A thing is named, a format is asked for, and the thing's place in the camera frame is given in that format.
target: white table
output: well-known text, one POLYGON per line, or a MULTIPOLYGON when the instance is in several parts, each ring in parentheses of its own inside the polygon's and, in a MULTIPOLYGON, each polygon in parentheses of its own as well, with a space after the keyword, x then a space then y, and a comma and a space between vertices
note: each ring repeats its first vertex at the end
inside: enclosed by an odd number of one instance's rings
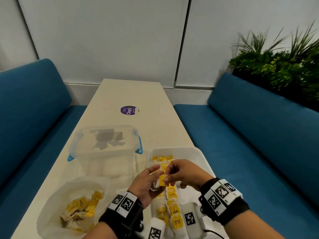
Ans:
MULTIPOLYGON (((66 142, 37 195, 15 230, 12 239, 41 238, 36 222, 46 200, 66 181, 79 176, 77 163, 67 162, 74 133, 85 126, 130 124, 138 129, 144 154, 138 155, 138 167, 146 165, 146 153, 152 148, 193 147, 184 126, 158 82, 104 79, 83 116, 66 142), (136 106, 139 113, 124 115, 121 107, 136 106)), ((144 212, 150 217, 150 210, 144 212)))

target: white plastic bag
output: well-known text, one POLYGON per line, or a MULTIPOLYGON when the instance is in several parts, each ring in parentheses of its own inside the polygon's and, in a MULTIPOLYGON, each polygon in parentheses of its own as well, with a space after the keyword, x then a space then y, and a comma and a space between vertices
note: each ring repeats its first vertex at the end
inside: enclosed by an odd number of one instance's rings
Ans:
POLYGON ((84 176, 66 182, 54 192, 42 208, 37 221, 38 234, 43 239, 81 239, 85 233, 62 228, 60 215, 64 213, 66 206, 74 199, 87 196, 96 191, 103 191, 104 197, 99 200, 95 209, 94 224, 97 224, 101 215, 109 204, 107 190, 110 184, 109 177, 84 176))

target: black vertical seam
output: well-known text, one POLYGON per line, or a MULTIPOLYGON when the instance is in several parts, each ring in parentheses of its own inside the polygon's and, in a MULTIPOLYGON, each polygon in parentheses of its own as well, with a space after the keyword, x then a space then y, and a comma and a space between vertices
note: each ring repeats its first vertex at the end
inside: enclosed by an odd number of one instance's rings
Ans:
POLYGON ((180 61, 181 61, 181 51, 183 49, 184 38, 185 38, 185 33, 186 33, 186 26, 187 26, 187 22, 188 22, 188 16, 189 16, 189 10, 190 10, 191 2, 192 2, 192 0, 188 0, 185 23, 184 23, 184 29, 183 29, 183 35, 182 35, 182 38, 181 38, 181 48, 180 48, 180 52, 179 52, 179 55, 178 55, 178 62, 177 62, 176 73, 175 73, 174 88, 176 86, 178 68, 179 68, 179 64, 180 64, 180 61))
POLYGON ((22 8, 21 8, 21 6, 20 6, 19 0, 16 0, 16 3, 17 3, 17 6, 18 6, 18 8, 19 8, 20 15, 21 15, 21 17, 22 17, 24 26, 26 27, 26 31, 28 32, 28 36, 29 36, 29 39, 30 39, 30 41, 31 41, 31 44, 32 44, 32 47, 33 47, 33 51, 34 51, 34 53, 35 53, 37 59, 39 60, 39 55, 38 55, 37 49, 35 48, 35 45, 34 45, 34 42, 33 42, 33 39, 32 39, 31 33, 30 33, 30 30, 29 30, 29 27, 28 27, 28 24, 26 23, 26 19, 25 19, 24 15, 23 15, 22 8))

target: baseboard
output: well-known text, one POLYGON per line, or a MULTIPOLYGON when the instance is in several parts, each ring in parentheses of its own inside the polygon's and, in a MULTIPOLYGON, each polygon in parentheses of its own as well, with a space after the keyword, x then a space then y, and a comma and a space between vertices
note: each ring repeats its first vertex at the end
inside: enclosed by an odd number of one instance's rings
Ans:
MULTIPOLYGON (((86 84, 65 84, 72 97, 71 105, 88 105, 93 98, 99 85, 86 84)), ((205 105, 211 90, 197 89, 164 89, 172 105, 175 104, 192 104, 205 105)))

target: purple sticker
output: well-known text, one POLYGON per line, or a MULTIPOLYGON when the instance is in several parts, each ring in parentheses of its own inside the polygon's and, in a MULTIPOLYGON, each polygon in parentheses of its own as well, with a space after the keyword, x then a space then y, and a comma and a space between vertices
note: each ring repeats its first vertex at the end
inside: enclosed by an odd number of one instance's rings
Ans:
POLYGON ((138 109, 135 106, 124 106, 121 108, 121 113, 125 115, 135 115, 138 113, 138 109))

